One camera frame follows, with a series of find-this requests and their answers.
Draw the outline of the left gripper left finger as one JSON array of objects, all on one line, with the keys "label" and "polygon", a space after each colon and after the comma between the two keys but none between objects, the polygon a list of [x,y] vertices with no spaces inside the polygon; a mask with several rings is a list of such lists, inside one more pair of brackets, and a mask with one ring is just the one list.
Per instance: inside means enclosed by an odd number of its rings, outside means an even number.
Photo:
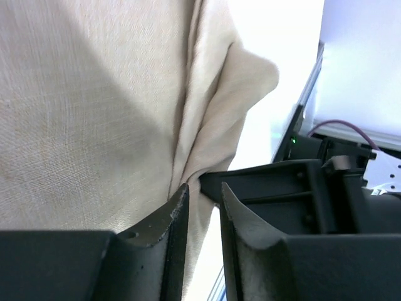
[{"label": "left gripper left finger", "polygon": [[189,187],[121,232],[2,231],[2,300],[180,300]]}]

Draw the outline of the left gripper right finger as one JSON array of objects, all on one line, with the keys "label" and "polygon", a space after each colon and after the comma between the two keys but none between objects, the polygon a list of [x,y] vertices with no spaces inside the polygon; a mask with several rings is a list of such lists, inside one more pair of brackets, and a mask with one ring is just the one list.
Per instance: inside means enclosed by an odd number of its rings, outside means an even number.
[{"label": "left gripper right finger", "polygon": [[222,186],[228,300],[399,300],[400,235],[287,235]]}]

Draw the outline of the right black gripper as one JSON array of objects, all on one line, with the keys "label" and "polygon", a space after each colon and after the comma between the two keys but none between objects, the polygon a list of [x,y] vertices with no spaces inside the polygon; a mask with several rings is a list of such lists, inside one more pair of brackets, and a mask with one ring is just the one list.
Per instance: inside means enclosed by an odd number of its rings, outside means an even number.
[{"label": "right black gripper", "polygon": [[400,232],[400,174],[389,191],[368,188],[367,167],[377,151],[354,142],[293,136],[272,164],[211,172],[202,193],[222,203],[222,185],[251,211],[290,235]]}]

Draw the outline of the beige cloth napkin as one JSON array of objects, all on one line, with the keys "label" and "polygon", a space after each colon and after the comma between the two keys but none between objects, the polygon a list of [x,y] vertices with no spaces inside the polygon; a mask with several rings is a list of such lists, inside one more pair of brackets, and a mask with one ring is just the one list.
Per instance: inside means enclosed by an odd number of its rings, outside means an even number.
[{"label": "beige cloth napkin", "polygon": [[276,65],[227,1],[1,2],[1,228],[123,231],[187,183],[184,290]]}]

